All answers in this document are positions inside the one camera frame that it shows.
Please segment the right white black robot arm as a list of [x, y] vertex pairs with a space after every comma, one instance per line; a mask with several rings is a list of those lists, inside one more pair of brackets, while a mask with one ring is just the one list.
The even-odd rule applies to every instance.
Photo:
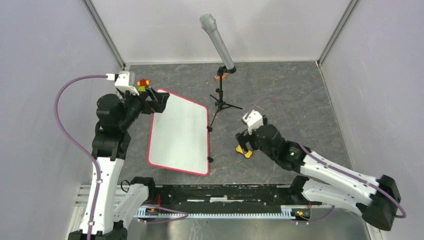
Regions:
[[259, 150], [287, 171], [298, 173], [289, 189], [295, 204], [321, 202], [358, 214], [366, 223], [391, 231], [400, 211], [401, 195], [396, 181], [355, 172], [338, 165], [297, 142], [286, 140], [272, 124], [235, 135], [236, 150], [250, 157]]

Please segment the grey microphone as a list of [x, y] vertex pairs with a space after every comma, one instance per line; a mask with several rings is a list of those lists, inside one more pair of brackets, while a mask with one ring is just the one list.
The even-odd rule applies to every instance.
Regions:
[[[212, 16], [211, 13], [206, 12], [199, 17], [199, 22], [200, 22], [201, 28], [209, 36], [214, 48], [216, 49], [219, 57], [221, 58], [224, 64], [224, 66], [220, 66], [218, 68], [216, 75], [222, 76], [223, 73], [234, 74], [237, 71], [237, 68], [218, 30], [216, 19]], [[215, 103], [215, 106], [217, 107], [215, 114], [212, 118], [212, 121], [210, 125], [208, 126], [208, 130], [210, 132], [213, 130], [212, 125], [219, 112], [229, 108], [235, 108], [238, 110], [243, 109], [242, 107], [229, 104], [226, 101], [224, 101], [224, 90], [223, 90], [222, 79], [219, 81], [219, 87], [215, 89], [215, 92], [218, 94], [218, 97], [215, 97], [212, 94], [210, 94], [210, 97], [212, 97], [215, 100], [214, 103]]]

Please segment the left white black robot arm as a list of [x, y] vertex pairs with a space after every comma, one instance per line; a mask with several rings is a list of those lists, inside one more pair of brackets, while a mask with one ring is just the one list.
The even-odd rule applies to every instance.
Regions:
[[143, 203], [157, 198], [154, 179], [134, 177], [123, 200], [115, 204], [118, 178], [131, 141], [128, 132], [139, 115], [161, 114], [170, 94], [151, 87], [121, 96], [106, 94], [97, 100], [95, 136], [89, 157], [93, 173], [85, 215], [70, 240], [125, 240], [128, 227]]

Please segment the yellow eraser block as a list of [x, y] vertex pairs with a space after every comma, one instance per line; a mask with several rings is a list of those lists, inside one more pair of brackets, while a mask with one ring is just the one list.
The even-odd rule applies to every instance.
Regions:
[[240, 145], [235, 148], [236, 152], [244, 156], [246, 159], [249, 159], [253, 152], [251, 150], [244, 150]]

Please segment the pink framed whiteboard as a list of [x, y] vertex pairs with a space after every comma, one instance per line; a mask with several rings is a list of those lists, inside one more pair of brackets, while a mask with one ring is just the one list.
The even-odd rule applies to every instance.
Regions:
[[159, 88], [169, 98], [152, 116], [147, 162], [157, 168], [206, 176], [210, 172], [209, 111], [187, 97]]

